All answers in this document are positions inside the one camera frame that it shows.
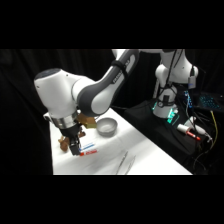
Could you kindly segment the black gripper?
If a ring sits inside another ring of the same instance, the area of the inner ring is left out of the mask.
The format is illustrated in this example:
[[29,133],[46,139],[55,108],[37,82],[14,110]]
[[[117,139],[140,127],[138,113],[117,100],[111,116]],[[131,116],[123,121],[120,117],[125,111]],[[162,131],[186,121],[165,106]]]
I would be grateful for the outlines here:
[[80,155],[80,148],[81,143],[78,137],[78,133],[80,132],[81,125],[79,123],[76,123],[74,126],[66,129],[61,129],[61,133],[63,136],[68,137],[71,143],[69,143],[69,149],[72,153],[72,155]]

